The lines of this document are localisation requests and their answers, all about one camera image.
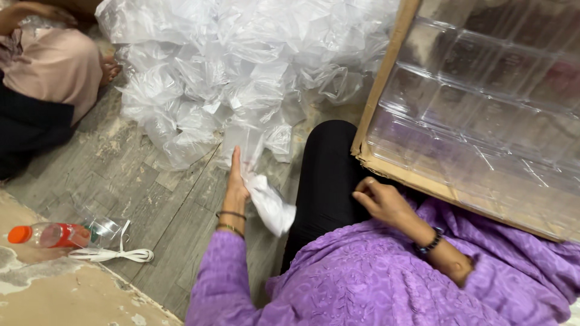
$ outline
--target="gray wood-pattern floor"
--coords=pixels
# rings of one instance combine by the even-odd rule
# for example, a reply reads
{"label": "gray wood-pattern floor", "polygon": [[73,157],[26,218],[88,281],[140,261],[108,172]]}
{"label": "gray wood-pattern floor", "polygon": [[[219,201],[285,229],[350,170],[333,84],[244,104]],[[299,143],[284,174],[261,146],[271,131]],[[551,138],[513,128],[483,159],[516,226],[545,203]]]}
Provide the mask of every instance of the gray wood-pattern floor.
{"label": "gray wood-pattern floor", "polygon": [[[220,148],[216,146],[187,171],[164,171],[155,164],[158,151],[148,137],[119,116],[121,94],[111,86],[103,93],[68,144],[36,158],[27,172],[5,189],[47,217],[62,202],[75,198],[109,218],[130,219],[125,250],[152,249],[155,259],[150,263],[116,259],[104,264],[184,318],[226,186],[228,172],[218,168],[214,160]],[[302,149],[312,127],[333,118],[357,124],[361,110],[311,107],[308,119],[294,129],[293,163],[277,163],[266,150],[259,172],[294,202]],[[247,215],[251,293],[261,307],[269,300],[264,292],[267,278],[279,272],[285,239],[277,239],[266,230],[252,205]]]}

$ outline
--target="black pants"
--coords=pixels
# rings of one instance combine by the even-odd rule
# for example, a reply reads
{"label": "black pants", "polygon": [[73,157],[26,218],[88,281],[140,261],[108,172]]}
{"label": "black pants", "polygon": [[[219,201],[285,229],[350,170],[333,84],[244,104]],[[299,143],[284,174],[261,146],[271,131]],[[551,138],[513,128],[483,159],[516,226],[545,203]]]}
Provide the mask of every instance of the black pants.
{"label": "black pants", "polygon": [[17,93],[2,83],[0,70],[0,181],[26,168],[33,156],[66,143],[73,135],[74,106]]}
{"label": "black pants", "polygon": [[384,184],[399,183],[364,169],[350,155],[357,128],[342,120],[321,123],[312,130],[304,148],[296,219],[290,228],[281,273],[290,268],[296,253],[326,232],[370,219],[367,210],[352,196],[367,176]]}

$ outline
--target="plastic bottle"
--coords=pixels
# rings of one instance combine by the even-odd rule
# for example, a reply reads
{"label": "plastic bottle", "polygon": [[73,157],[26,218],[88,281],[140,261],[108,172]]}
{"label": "plastic bottle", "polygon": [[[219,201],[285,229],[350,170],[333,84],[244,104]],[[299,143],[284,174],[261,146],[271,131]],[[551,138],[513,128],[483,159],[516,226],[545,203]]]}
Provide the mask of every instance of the plastic bottle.
{"label": "plastic bottle", "polygon": [[42,222],[16,226],[8,233],[8,242],[34,248],[86,247],[89,241],[90,230],[78,224]]}

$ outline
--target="floor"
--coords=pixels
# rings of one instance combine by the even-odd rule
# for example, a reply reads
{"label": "floor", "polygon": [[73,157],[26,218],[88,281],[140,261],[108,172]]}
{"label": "floor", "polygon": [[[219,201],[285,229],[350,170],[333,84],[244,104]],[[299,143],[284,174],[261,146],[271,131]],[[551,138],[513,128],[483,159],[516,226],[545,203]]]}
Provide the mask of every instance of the floor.
{"label": "floor", "polygon": [[[122,78],[114,84],[123,83]],[[50,217],[66,202],[84,202],[93,212],[109,218],[131,220],[125,250],[152,249],[155,259],[136,263],[116,259],[104,263],[153,300],[184,318],[198,264],[216,224],[227,171],[215,158],[220,147],[187,171],[159,168],[157,149],[134,122],[119,116],[121,93],[110,85],[82,120],[65,146],[35,159],[21,177],[5,190],[36,213]],[[341,118],[358,124],[362,106],[309,107],[308,119],[294,129],[295,158],[291,164],[275,161],[264,151],[259,172],[268,176],[289,202],[298,190],[302,149],[318,123]],[[252,299],[263,306],[268,297],[263,286],[278,274],[285,239],[270,234],[250,205],[246,241]]]}
{"label": "floor", "polygon": [[[0,234],[37,221],[35,212],[0,189]],[[183,326],[101,266],[67,258],[68,251],[35,249],[0,237],[0,325]]]}

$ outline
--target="pile of plastic bags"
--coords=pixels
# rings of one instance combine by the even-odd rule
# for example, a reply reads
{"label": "pile of plastic bags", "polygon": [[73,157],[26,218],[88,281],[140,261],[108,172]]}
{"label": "pile of plastic bags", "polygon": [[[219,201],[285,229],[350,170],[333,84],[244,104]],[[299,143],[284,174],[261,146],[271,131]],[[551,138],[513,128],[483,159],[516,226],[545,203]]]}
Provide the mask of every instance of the pile of plastic bags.
{"label": "pile of plastic bags", "polygon": [[337,105],[364,101],[397,7],[398,0],[105,0],[96,17],[129,80],[121,113],[166,154],[166,168],[187,169],[220,142],[228,168],[239,145],[246,184],[260,184],[262,196],[250,192],[263,197],[271,187],[253,174],[263,148],[291,161],[306,90]]}

